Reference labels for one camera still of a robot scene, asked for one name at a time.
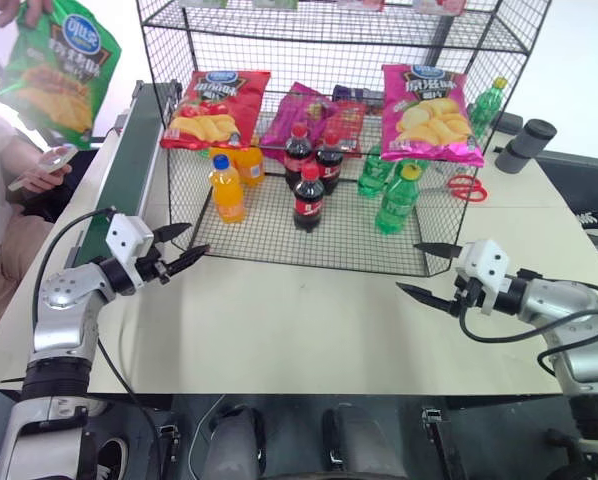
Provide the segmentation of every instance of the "white wall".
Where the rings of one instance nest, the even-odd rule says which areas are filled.
[[[149,81],[134,0],[82,0],[117,39],[122,55],[95,124],[103,135],[130,101],[135,80]],[[0,30],[5,63],[16,29]],[[559,133],[550,150],[598,157],[598,0],[553,0],[535,52],[508,110],[541,118]]]

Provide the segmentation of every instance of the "red scissors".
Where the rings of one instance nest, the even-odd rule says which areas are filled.
[[[448,180],[446,187],[450,189],[453,197],[467,200],[468,202],[483,202],[488,198],[488,192],[478,178],[472,175],[455,175]]]

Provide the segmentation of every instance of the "wire mesh shelf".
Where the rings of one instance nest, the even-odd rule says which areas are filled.
[[[137,0],[153,83],[185,88],[193,71],[272,73],[256,127],[260,136],[294,82],[326,97],[335,85],[383,91],[384,64],[463,72],[468,103],[503,76],[505,109],[549,5],[550,0],[468,0],[462,15],[437,17],[417,13],[411,0],[391,0],[382,12],[343,10],[336,0],[299,0],[293,11],[254,8],[251,0],[228,0],[225,9]],[[168,89],[155,91],[167,123],[176,100]],[[491,133],[484,132],[483,147]],[[366,115],[361,151],[380,139],[381,118]],[[449,268],[447,260],[413,245],[456,243],[466,202],[444,187],[456,173],[476,174],[473,168],[432,162],[419,181],[421,194],[405,231],[382,235],[374,228],[380,199],[356,193],[364,158],[347,159],[342,181],[325,200],[322,223],[307,234],[294,228],[293,196],[276,161],[266,159],[266,180],[246,189],[245,221],[226,225],[209,201],[210,160],[184,150],[170,150],[167,157],[171,221],[195,225],[179,239],[181,248],[210,243],[217,256],[399,275],[429,276]]]

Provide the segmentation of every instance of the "green chip bag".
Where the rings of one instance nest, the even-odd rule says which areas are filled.
[[[87,148],[121,48],[89,10],[74,0],[54,0],[36,29],[19,9],[19,37],[0,85],[0,102]]]

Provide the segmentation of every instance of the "hand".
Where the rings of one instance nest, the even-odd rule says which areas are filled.
[[[39,162],[60,157],[67,151],[68,149],[66,147],[55,148],[41,155],[41,157],[39,157]],[[39,166],[32,167],[21,175],[23,188],[35,193],[52,190],[56,186],[61,185],[63,183],[63,177],[71,171],[72,167],[70,165],[64,165],[59,170],[55,170],[52,173],[46,172]]]
[[[19,12],[20,0],[0,0],[0,27],[12,22]],[[26,25],[35,28],[42,12],[52,13],[52,0],[27,0]]]

